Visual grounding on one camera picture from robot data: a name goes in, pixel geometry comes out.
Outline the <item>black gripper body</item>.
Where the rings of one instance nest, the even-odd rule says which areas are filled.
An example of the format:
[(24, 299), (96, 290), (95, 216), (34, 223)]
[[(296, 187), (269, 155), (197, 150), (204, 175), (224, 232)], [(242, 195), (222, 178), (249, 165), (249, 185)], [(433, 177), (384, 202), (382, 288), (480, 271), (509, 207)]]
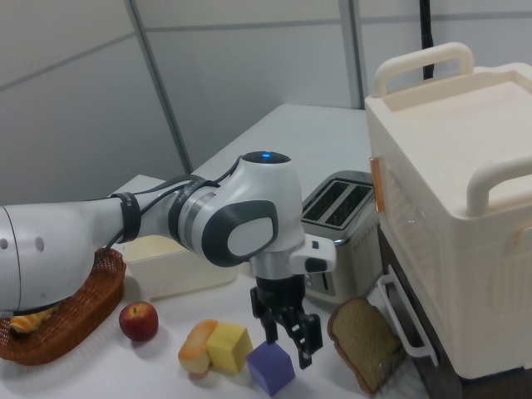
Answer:
[(305, 277), (294, 275), (283, 279), (256, 278), (259, 302), (273, 310), (293, 308), (303, 311)]

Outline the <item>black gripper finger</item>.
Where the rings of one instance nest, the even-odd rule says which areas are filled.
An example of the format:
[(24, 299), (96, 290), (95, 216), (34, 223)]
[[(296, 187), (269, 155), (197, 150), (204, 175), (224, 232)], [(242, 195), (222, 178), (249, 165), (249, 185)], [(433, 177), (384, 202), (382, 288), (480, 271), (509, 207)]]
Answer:
[(259, 291), (256, 288), (250, 290), (250, 299), (253, 316), (261, 322), (267, 344), (276, 342), (278, 340), (278, 330), (273, 311), (260, 301)]
[(298, 349), (299, 367), (304, 370), (311, 366), (313, 354), (323, 347), (320, 317), (287, 308), (281, 312), (281, 324)]

